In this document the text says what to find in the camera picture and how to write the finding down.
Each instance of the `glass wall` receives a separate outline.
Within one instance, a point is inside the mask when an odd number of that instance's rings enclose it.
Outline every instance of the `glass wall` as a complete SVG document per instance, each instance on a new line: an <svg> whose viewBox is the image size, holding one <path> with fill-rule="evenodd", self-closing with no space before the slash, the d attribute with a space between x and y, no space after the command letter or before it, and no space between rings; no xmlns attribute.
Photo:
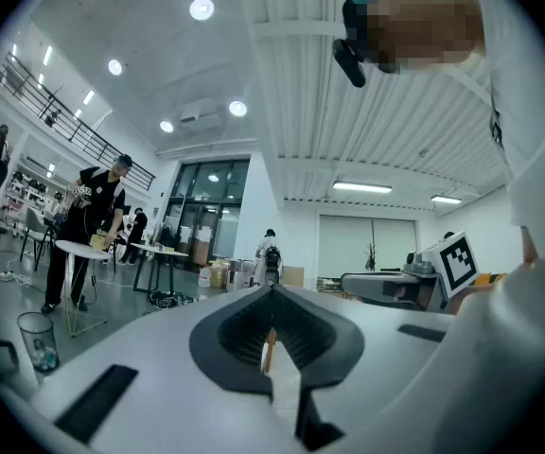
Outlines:
<svg viewBox="0 0 545 454"><path fill-rule="evenodd" d="M186 269L232 257L249 160L183 165L167 204L165 225L173 247L188 254Z"/></svg>

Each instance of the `white round table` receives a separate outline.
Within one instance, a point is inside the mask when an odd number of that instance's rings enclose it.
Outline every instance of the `white round table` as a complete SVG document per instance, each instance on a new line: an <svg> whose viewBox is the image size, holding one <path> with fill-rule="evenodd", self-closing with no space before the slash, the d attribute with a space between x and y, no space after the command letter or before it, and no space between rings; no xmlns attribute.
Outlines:
<svg viewBox="0 0 545 454"><path fill-rule="evenodd" d="M138 264L138 271L136 271L136 277L133 280L133 290L139 291L139 292L146 292L147 294L152 293L156 289L159 288L159 270L161 269L161 263L158 260L153 260L152 264L150 265L150 275L149 275L149 285L146 289L139 288L138 287L138 279L140 277L140 271L142 270L142 265L144 264L144 260L147 256L147 253L159 253L161 255L169 255L171 256L171 264L169 264L169 292L173 294L174 292L174 257L188 257L187 253L177 253L175 251L166 251L163 249L162 251L159 250L158 247L152 247L152 246L145 246L142 244L130 244L133 247L136 247L138 249L142 249L143 252L140 254L140 263ZM152 274L154 273L155 269L155 263L157 263L157 279L155 281L155 285L153 288L150 287L150 284L152 283Z"/></svg>
<svg viewBox="0 0 545 454"><path fill-rule="evenodd" d="M92 329L99 324L106 323L105 318L79 311L79 304L76 304L75 307L71 307L71 311L69 311L67 302L69 299L71 299L71 292L73 291L73 270L75 269L75 257L77 256L88 260L102 260L108 259L109 255L104 251L97 251L96 249L92 249L88 245L78 244L77 242L71 242L70 240L57 240L56 247L67 253L66 268L64 270L64 311L66 313L66 324L68 326L68 332L70 333L71 338L74 338L79 333L83 333L88 329ZM70 318L71 313L75 314L72 324ZM77 330L77 317L79 314L84 317L93 318L95 322L89 326Z"/></svg>

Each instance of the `man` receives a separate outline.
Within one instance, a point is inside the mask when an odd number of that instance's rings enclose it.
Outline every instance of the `man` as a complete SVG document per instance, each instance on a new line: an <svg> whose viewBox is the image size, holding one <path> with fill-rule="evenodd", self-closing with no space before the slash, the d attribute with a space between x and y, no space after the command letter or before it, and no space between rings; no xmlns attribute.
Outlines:
<svg viewBox="0 0 545 454"><path fill-rule="evenodd" d="M133 219L132 231L130 232L130 237L128 238L128 247L126 248L123 257L121 257L119 264L125 264L128 260L128 257L130 258L130 264L133 265L136 262L136 257L138 256L139 250L137 247L133 247L130 244L140 243L140 241L142 240L142 233L144 232L145 228L147 227L147 223L149 222L146 214L142 211L142 208L136 208L135 214L136 216Z"/></svg>
<svg viewBox="0 0 545 454"><path fill-rule="evenodd" d="M120 189L120 179L125 177L132 168L132 158L129 155L119 156L113 167L107 172L94 166L79 173L79 180L74 185L72 193L65 199L68 207L68 216L62 224L58 240L70 240L80 244L89 244L90 238L96 232L102 220L110 210L114 210L114 219L111 229L104 239L105 248L113 242L119 225L123 221L123 205L125 190ZM42 313L49 314L61 301L62 285L64 283L66 253L54 248L47 272L47 290ZM85 279L89 261L77 257L73 271L73 290L71 298L79 306L79 310L86 311L81 290Z"/></svg>
<svg viewBox="0 0 545 454"><path fill-rule="evenodd" d="M490 137L510 183L523 262L545 257L545 43L524 10L514 0L347 0L343 16L344 43L384 73L486 56Z"/></svg>

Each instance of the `black rubber pad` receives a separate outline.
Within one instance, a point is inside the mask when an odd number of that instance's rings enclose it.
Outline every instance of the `black rubber pad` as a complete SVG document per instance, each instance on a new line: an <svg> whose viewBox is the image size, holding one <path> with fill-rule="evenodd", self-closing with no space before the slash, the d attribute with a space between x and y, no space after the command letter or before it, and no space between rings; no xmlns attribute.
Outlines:
<svg viewBox="0 0 545 454"><path fill-rule="evenodd" d="M87 444L133 382L138 372L121 365L112 365L56 422L56 426Z"/></svg>
<svg viewBox="0 0 545 454"><path fill-rule="evenodd" d="M445 331L425 328L415 324L402 324L398 328L398 331L412 337L421 338L422 340L434 341L435 343L440 343L445 337Z"/></svg>

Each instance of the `ceiling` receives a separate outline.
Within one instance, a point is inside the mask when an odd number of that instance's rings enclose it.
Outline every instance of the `ceiling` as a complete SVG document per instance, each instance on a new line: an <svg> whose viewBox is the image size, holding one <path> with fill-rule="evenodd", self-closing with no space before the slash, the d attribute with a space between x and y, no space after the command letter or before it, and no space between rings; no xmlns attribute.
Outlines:
<svg viewBox="0 0 545 454"><path fill-rule="evenodd" d="M155 150L257 137L279 201L445 213L455 206L437 209L432 195L466 204L503 184L483 58L397 76L365 66L357 89L331 55L344 0L212 0L203 22L190 17L192 1L43 0L32 18ZM107 70L113 58L120 77ZM220 123L182 129L183 106L199 99ZM234 99L248 104L245 117L228 113ZM176 130L162 132L162 119ZM334 190L338 180L393 192Z"/></svg>
<svg viewBox="0 0 545 454"><path fill-rule="evenodd" d="M51 41L34 24L17 33L16 57L38 79L44 75L44 86L72 112L81 109L81 120L93 128L96 122L111 111L111 107L99 93L95 93L87 105L83 99L92 90L90 83L77 72L60 53L52 52L44 65L45 51Z"/></svg>
<svg viewBox="0 0 545 454"><path fill-rule="evenodd" d="M213 0L213 17L198 22L192 1L43 0L32 20L154 150L253 137L249 115L228 111L243 99L241 63L225 39L236 19ZM122 62L121 76L109 73L111 59ZM183 106L204 99L209 124L181 126ZM174 132L163 132L162 120Z"/></svg>

